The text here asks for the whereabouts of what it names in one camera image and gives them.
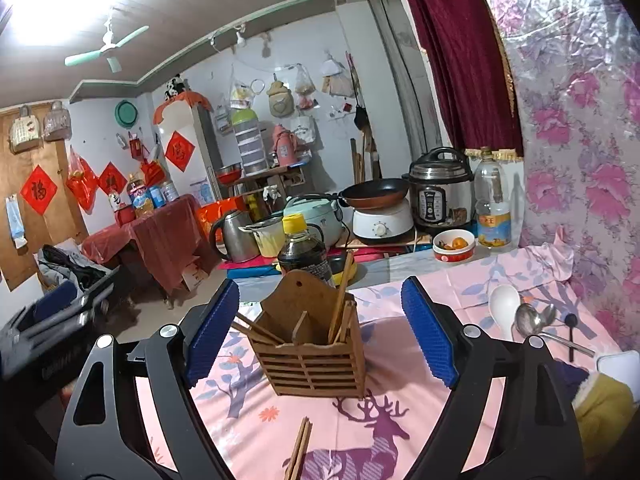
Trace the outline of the wooden chopstick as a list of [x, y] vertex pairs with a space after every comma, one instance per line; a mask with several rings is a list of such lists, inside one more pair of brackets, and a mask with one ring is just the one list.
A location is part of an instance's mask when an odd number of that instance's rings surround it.
[[298, 434], [295, 439], [295, 443], [292, 449], [292, 453], [290, 458], [284, 464], [284, 480], [297, 479], [300, 464], [302, 463], [302, 458], [306, 453], [306, 442], [308, 437], [310, 427], [310, 421], [308, 417], [304, 417], [300, 421], [300, 425], [298, 428]]
[[356, 302], [354, 300], [345, 302], [341, 324], [334, 338], [334, 344], [342, 344], [346, 341], [347, 331], [350, 326], [350, 320], [352, 319], [352, 312], [354, 312], [355, 307]]
[[345, 297], [345, 292], [346, 292], [346, 287], [349, 281], [349, 273], [350, 273], [350, 269], [352, 268], [352, 263], [354, 262], [354, 254], [352, 253], [351, 250], [348, 250], [346, 252], [346, 257], [345, 257], [345, 265], [343, 268], [343, 272], [342, 272], [342, 278], [341, 278], [341, 283], [340, 283], [340, 287], [338, 288], [338, 295], [337, 295], [337, 300], [336, 300], [336, 305], [333, 311], [333, 315], [332, 315], [332, 321], [331, 321], [331, 325], [330, 325], [330, 329], [329, 329], [329, 343], [333, 344], [337, 331], [338, 331], [338, 326], [340, 326], [340, 321], [341, 321], [341, 317], [342, 317], [342, 309], [344, 306], [344, 297]]
[[238, 318], [245, 325], [247, 325], [256, 334], [261, 334], [265, 338], [272, 340], [275, 344], [284, 344], [284, 340], [281, 337], [274, 334], [273, 332], [270, 332], [270, 330], [267, 330], [266, 328], [259, 326], [257, 323], [250, 320], [249, 318], [242, 315], [241, 313], [237, 313], [235, 317]]
[[307, 453], [308, 443], [310, 440], [310, 434], [312, 429], [312, 423], [308, 417], [303, 420], [302, 433], [296, 440], [294, 448], [293, 458], [290, 461], [290, 473], [288, 478], [290, 480], [298, 480], [303, 471], [304, 459]]

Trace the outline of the brown wooden utensil holder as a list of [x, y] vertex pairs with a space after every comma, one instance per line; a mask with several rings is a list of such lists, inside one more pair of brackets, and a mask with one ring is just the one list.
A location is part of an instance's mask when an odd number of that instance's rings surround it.
[[294, 270], [285, 274], [254, 321], [284, 340], [275, 344], [248, 326], [255, 356], [278, 396], [362, 398], [366, 364], [357, 304], [342, 344], [329, 343], [338, 289]]

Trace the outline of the wooden chair with clothes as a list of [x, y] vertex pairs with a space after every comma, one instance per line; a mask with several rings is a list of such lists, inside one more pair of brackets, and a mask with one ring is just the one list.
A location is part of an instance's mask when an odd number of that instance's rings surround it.
[[101, 278], [114, 278], [114, 290], [104, 308], [106, 318], [109, 320], [118, 313], [130, 322], [136, 320], [131, 298], [134, 278], [126, 266], [102, 266], [84, 256], [77, 247], [68, 249], [49, 244], [43, 245], [34, 254], [34, 259], [40, 281], [47, 290], [70, 281], [75, 285], [77, 295], [81, 295]]

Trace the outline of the metal spoon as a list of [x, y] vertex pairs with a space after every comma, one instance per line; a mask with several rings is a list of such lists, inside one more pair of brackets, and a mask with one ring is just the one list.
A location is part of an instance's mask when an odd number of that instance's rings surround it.
[[558, 342], [567, 349], [576, 350], [590, 358], [596, 356], [596, 352], [581, 344], [576, 344], [574, 341], [546, 332], [544, 329], [550, 326], [551, 322], [530, 304], [520, 304], [518, 306], [515, 311], [514, 323], [516, 329], [523, 337], [539, 336]]

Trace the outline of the black small spoon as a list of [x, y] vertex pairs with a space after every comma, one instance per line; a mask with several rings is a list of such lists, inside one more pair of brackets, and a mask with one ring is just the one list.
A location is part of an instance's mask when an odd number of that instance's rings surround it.
[[[568, 328], [568, 340], [574, 341], [574, 329], [578, 325], [578, 317], [574, 313], [567, 313], [564, 318], [564, 324]], [[575, 361], [575, 349], [570, 347], [568, 349], [568, 362], [573, 363]]]

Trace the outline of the white ceramic spoon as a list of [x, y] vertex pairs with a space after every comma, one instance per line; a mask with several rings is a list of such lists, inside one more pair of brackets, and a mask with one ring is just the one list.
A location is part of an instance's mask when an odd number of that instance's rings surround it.
[[489, 312], [503, 340], [513, 340], [512, 327], [520, 304], [520, 294], [512, 285], [499, 285], [489, 295]]

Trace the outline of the pink deer-print tablecloth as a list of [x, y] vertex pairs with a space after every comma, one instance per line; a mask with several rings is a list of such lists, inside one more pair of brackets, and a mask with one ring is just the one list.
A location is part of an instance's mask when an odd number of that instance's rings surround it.
[[[561, 244], [526, 247], [458, 266], [412, 274], [463, 323], [499, 336], [488, 297], [502, 284], [537, 308], [552, 304], [574, 313], [574, 339], [611, 354], [618, 347], [604, 319], [580, 301]], [[231, 332], [208, 374], [191, 394], [222, 458], [239, 479], [280, 479], [298, 428], [311, 422], [300, 474], [305, 479], [400, 479], [423, 448], [447, 400], [448, 389], [427, 367], [400, 301], [401, 284], [355, 290], [366, 364], [366, 396], [335, 400], [279, 396], [247, 339]]]

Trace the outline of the table with red cover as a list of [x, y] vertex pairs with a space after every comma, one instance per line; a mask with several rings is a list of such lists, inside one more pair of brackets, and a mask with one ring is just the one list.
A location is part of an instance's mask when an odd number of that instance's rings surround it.
[[218, 258], [200, 224], [198, 202], [183, 195], [141, 218], [118, 226], [113, 224], [89, 235], [80, 245], [82, 253], [95, 263], [107, 263], [133, 244], [145, 269], [166, 298], [183, 281], [183, 271], [195, 264], [209, 274]]

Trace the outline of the yellow cooking oil bottle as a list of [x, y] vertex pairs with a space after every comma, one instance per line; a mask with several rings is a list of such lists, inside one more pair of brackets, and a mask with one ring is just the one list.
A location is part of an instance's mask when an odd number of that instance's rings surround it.
[[154, 210], [152, 196], [143, 179], [137, 174], [129, 175], [126, 191], [137, 218], [141, 218]]

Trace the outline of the red white bowl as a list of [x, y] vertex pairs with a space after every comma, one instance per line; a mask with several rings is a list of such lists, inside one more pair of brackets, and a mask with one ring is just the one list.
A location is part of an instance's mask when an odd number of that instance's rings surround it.
[[444, 263], [465, 261], [474, 256], [475, 245], [475, 235], [471, 231], [444, 231], [433, 238], [434, 257]]

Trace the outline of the red gift bag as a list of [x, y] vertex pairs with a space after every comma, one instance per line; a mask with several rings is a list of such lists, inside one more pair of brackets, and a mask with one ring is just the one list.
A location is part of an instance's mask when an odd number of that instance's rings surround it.
[[196, 210], [196, 220], [198, 220], [198, 225], [206, 240], [209, 239], [213, 225], [232, 210], [247, 211], [247, 206], [241, 196], [218, 200], [218, 202], [201, 206]]

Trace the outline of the stainless steel electric kettle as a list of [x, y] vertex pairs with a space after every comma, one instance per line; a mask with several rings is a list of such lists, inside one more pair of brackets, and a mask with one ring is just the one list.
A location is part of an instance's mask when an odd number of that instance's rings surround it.
[[244, 263], [255, 259], [260, 251], [254, 236], [244, 232], [252, 219], [247, 211], [230, 210], [209, 231], [209, 245], [224, 261]]

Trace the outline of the white refrigerator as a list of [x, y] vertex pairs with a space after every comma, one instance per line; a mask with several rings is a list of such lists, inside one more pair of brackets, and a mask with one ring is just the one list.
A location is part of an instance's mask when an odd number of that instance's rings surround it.
[[205, 96], [185, 91], [160, 104], [153, 114], [170, 180], [180, 195], [192, 195], [201, 206], [222, 199], [215, 174], [222, 160], [211, 111]]

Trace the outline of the clear cooking oil bottle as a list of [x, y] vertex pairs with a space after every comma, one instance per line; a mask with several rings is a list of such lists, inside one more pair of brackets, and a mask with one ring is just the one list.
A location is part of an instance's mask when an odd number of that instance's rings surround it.
[[511, 243], [511, 205], [506, 176], [488, 146], [480, 149], [474, 174], [478, 242], [489, 249]]

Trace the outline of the yellow enamel pot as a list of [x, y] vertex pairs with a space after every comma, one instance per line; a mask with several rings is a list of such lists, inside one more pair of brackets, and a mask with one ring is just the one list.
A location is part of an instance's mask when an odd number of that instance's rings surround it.
[[250, 226], [240, 226], [240, 230], [254, 236], [259, 252], [265, 258], [277, 258], [285, 244], [281, 217], [262, 220]]

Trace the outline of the dark soy sauce bottle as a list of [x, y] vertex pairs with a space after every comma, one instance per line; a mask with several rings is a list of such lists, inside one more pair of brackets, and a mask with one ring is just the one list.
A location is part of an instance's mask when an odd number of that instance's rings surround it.
[[322, 229], [308, 224], [302, 214], [286, 214], [282, 226], [285, 243], [278, 255], [281, 273], [302, 270], [334, 287]]

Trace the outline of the white electric hot plate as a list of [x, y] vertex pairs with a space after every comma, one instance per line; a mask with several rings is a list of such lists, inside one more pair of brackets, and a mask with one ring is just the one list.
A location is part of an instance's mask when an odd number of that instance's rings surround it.
[[411, 206], [406, 198], [393, 206], [356, 209], [352, 214], [352, 232], [367, 243], [396, 242], [413, 229]]

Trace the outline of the black silver pressure cooker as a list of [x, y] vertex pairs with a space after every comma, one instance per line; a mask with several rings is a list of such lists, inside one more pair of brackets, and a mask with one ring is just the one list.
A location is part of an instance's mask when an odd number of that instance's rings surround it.
[[402, 176], [416, 226], [431, 234], [466, 229], [474, 214], [474, 174], [465, 154], [441, 146], [415, 160]]

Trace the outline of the copper frying pan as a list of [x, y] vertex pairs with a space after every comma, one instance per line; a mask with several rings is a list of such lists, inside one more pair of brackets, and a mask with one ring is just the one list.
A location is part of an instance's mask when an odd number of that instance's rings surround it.
[[409, 182], [401, 178], [385, 178], [354, 184], [338, 197], [356, 210], [375, 210], [399, 204], [409, 191]]

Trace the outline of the mint green rice cooker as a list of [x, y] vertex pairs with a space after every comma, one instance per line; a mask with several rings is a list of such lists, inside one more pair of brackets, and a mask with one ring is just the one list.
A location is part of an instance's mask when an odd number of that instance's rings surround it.
[[342, 208], [334, 198], [312, 194], [290, 197], [283, 214], [302, 214], [307, 223], [322, 231], [326, 247], [334, 246], [344, 231]]

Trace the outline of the green ceiling fan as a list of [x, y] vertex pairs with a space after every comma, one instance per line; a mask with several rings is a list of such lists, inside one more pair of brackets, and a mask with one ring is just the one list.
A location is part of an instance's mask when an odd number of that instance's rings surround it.
[[111, 15], [109, 15], [104, 22], [104, 27], [105, 32], [102, 36], [102, 47], [100, 47], [98, 50], [66, 56], [64, 60], [64, 64], [66, 67], [89, 63], [91, 61], [97, 60], [98, 58], [105, 58], [110, 71], [113, 74], [117, 74], [122, 70], [122, 66], [119, 63], [115, 52], [122, 47], [125, 47], [126, 44], [129, 44], [132, 40], [138, 38], [149, 30], [149, 26], [144, 25], [135, 29], [133, 32], [130, 32], [128, 35], [123, 36], [119, 40], [115, 40], [113, 30], [113, 17]]

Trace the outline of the stacked steamer with green lid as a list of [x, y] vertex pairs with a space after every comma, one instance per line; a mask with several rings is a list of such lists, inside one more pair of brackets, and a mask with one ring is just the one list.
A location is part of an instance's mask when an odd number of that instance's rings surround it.
[[232, 129], [244, 174], [254, 176], [269, 168], [260, 122], [254, 110], [241, 108], [231, 114]]

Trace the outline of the pink thermos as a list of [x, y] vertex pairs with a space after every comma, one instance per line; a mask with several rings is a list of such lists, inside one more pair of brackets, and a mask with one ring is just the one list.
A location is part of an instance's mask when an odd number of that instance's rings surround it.
[[296, 135], [282, 125], [273, 128], [272, 148], [280, 167], [292, 166], [298, 162]]

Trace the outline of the maroon velvet curtain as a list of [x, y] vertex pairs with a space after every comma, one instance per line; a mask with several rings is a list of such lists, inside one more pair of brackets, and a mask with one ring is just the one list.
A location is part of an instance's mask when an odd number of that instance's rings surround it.
[[454, 148], [524, 153], [518, 104], [486, 0], [408, 0]]

